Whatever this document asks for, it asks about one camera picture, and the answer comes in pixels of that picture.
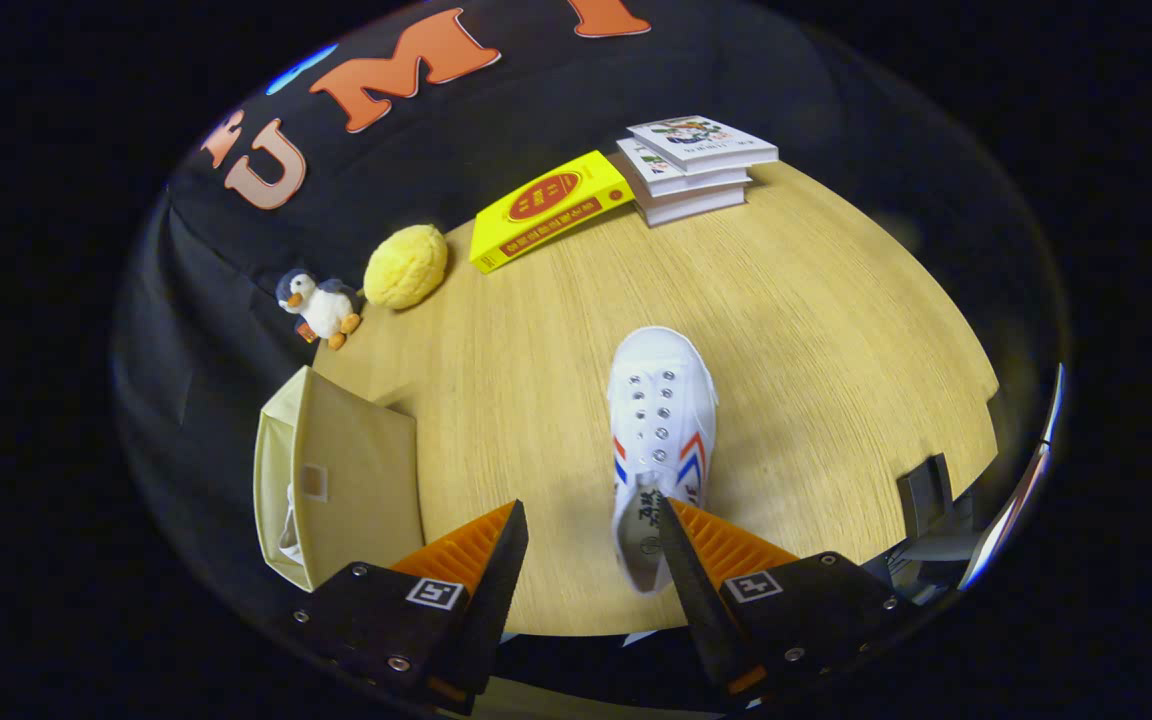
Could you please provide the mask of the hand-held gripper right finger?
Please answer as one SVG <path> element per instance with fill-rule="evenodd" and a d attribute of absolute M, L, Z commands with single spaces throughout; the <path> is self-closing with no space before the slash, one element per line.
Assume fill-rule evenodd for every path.
<path fill-rule="evenodd" d="M 791 555 L 676 498 L 659 520 L 694 646 L 726 697 L 823 685 L 909 628 L 908 600 L 841 553 Z"/>

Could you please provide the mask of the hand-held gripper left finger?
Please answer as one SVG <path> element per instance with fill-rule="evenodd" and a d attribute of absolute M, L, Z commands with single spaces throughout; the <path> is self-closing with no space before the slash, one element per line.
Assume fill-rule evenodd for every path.
<path fill-rule="evenodd" d="M 285 611 L 285 642 L 412 717 L 470 715 L 529 547 L 515 500 L 382 568 L 353 561 Z"/>

